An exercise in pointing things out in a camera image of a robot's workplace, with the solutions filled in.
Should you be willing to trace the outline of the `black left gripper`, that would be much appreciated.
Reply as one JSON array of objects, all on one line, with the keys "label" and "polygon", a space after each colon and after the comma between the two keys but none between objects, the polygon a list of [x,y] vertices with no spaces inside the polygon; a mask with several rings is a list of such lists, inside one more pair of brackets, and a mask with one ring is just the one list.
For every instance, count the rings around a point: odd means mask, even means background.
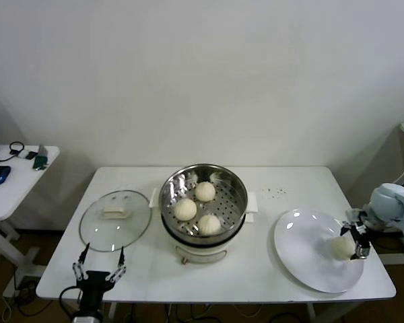
[{"label": "black left gripper", "polygon": [[73,263],[73,272],[77,282],[77,287],[82,292],[79,309],[82,311],[97,311],[107,291],[112,289],[112,282],[118,282],[126,273],[124,247],[121,247],[119,262],[113,273],[106,271],[88,271],[84,268],[84,262],[90,248],[86,244],[85,249],[79,255],[77,262]]}]

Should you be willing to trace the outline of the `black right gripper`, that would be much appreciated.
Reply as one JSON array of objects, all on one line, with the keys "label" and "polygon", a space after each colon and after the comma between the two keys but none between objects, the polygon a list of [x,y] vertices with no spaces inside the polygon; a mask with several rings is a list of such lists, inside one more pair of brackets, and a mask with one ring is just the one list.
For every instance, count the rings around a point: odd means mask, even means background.
[{"label": "black right gripper", "polygon": [[349,258],[350,260],[364,260],[367,259],[370,253],[370,234],[368,233],[366,226],[358,221],[352,221],[351,225],[349,223],[344,223],[340,230],[340,236],[344,236],[348,231],[351,230],[351,236],[354,242],[357,244],[354,253]]}]

